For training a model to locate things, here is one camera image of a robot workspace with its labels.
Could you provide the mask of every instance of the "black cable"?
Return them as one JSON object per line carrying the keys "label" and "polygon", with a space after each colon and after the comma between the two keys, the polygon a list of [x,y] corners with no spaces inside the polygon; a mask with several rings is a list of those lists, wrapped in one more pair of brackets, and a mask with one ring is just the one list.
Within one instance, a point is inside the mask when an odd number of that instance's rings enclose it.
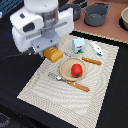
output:
{"label": "black cable", "polygon": [[0,64],[1,64],[4,60],[6,60],[6,59],[8,59],[8,58],[11,58],[11,57],[17,57],[17,56],[22,56],[22,55],[29,55],[29,54],[34,54],[34,53],[35,53],[35,51],[34,51],[33,47],[30,47],[30,48],[28,48],[27,51],[25,51],[25,52],[23,52],[23,53],[15,54],[15,55],[8,55],[8,56],[4,57],[3,59],[0,60]]}
{"label": "black cable", "polygon": [[21,55],[25,55],[25,54],[26,54],[26,53],[20,53],[20,54],[15,54],[15,55],[8,55],[8,56],[6,56],[6,57],[4,57],[3,59],[0,60],[0,64],[1,64],[4,60],[6,60],[6,59],[8,59],[8,58],[17,57],[17,56],[21,56]]}

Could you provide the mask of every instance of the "table surface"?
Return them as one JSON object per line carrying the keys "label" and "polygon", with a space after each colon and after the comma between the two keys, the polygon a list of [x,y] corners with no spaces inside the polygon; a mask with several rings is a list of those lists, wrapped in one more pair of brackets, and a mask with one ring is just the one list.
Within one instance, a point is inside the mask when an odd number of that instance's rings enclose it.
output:
{"label": "table surface", "polygon": [[108,5],[108,14],[106,15],[105,23],[98,27],[92,27],[84,23],[85,13],[81,9],[80,18],[74,22],[74,29],[76,31],[81,31],[86,34],[95,35],[102,38],[107,38],[115,41],[123,41],[128,43],[127,34],[128,32],[122,28],[120,25],[121,12],[128,7],[127,4],[120,4],[107,1],[89,1],[87,7],[93,5],[94,3],[110,3],[111,8]]}
{"label": "table surface", "polygon": [[[0,21],[0,59],[19,53],[11,34],[9,17]],[[96,128],[128,128],[128,44],[72,32],[72,35],[119,47]],[[39,55],[9,58],[0,64],[0,104],[50,128],[74,128],[71,124],[17,99],[44,58]]]}

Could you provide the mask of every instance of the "white robot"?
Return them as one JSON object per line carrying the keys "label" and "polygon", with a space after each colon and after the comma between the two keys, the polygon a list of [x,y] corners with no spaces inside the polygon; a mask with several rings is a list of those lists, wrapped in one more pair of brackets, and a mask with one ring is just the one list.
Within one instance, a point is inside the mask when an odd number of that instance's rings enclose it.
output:
{"label": "white robot", "polygon": [[20,52],[40,53],[58,47],[60,37],[74,29],[73,9],[58,11],[58,0],[24,0],[24,7],[10,16],[12,35]]}

